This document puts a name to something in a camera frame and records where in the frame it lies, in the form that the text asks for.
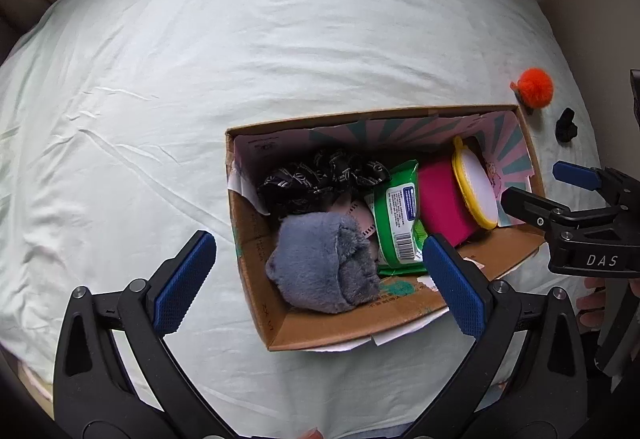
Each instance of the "black rubber stopper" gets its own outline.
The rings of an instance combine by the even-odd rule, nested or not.
[[[556,121],[556,140],[558,143],[567,144],[578,135],[578,127],[574,123],[575,112],[570,108],[564,109],[560,119]]]

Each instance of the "blue gripper pad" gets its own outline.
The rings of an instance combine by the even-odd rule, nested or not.
[[[492,307],[488,280],[476,264],[463,260],[442,235],[431,235],[424,241],[422,260],[460,330],[478,339]]]
[[[158,335],[178,330],[215,261],[216,241],[210,233],[203,231],[154,300],[153,325]]]
[[[565,161],[558,161],[554,164],[553,174],[558,181],[573,184],[592,192],[602,186],[602,180],[596,171]]]

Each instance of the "wrinkled sheet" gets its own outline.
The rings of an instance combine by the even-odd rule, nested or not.
[[[590,120],[534,0],[60,0],[0,67],[0,340],[50,381],[72,289],[148,278],[200,228],[218,259],[166,341],[242,435],[337,438],[414,419],[470,346],[450,315],[382,346],[269,353],[236,269],[225,130],[288,117],[513,102],[548,70],[556,97],[529,118],[550,197],[558,159],[598,165]],[[554,125],[575,110],[561,147]],[[578,279],[546,245],[508,279],[523,291]],[[500,371],[507,376],[514,352]],[[130,363],[130,352],[126,353]],[[139,373],[134,382],[149,399]]]

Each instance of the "finger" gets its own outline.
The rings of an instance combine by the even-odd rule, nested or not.
[[[629,280],[631,286],[631,292],[640,298],[640,278],[634,278]]]
[[[600,327],[604,321],[604,311],[594,311],[580,315],[580,323],[585,327]]]
[[[596,287],[604,287],[604,278],[595,278],[588,276],[584,279],[584,286],[587,289],[595,289]]]
[[[603,309],[606,302],[606,293],[597,291],[575,301],[575,306],[580,310],[584,309]]]
[[[322,434],[318,431],[318,428],[313,428],[308,432],[303,433],[299,439],[323,439]]]

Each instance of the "white paper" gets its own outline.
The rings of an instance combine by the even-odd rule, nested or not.
[[[431,278],[431,275],[418,276],[418,278],[416,278],[416,280],[418,282],[420,282],[421,284],[425,284],[432,291],[437,291],[438,290],[438,288],[436,287],[436,282],[433,281],[433,278]]]
[[[391,340],[395,340],[400,336],[407,335],[409,333],[414,333],[415,331],[419,331],[423,327],[426,327],[434,320],[440,318],[443,314],[449,311],[448,307],[443,307],[442,309],[437,309],[422,318],[418,318],[412,322],[407,324],[394,327],[393,329],[389,329],[388,331],[382,331],[381,333],[377,333],[373,335],[373,342],[376,345],[383,345],[384,343],[388,343]]]
[[[231,171],[229,172],[229,178],[226,184],[226,187],[229,190],[235,191],[239,193],[242,197],[249,200],[250,203],[254,206],[258,213],[261,215],[269,215],[269,210],[264,207],[260,197],[258,197],[258,192],[255,190],[255,187],[251,184],[251,181],[245,177],[244,174],[238,169],[238,166],[235,161],[231,163]]]
[[[304,349],[309,353],[344,353],[346,351],[350,351],[364,345],[367,342],[371,341],[371,336],[366,336],[364,338],[356,338],[354,340],[349,340],[347,342],[334,343],[334,345],[325,345],[324,347],[316,347],[314,349]]]
[[[469,262],[473,262],[474,264],[476,264],[478,266],[478,269],[484,269],[484,264],[481,264],[477,260],[474,260],[474,259],[465,259],[465,260],[468,260]]]

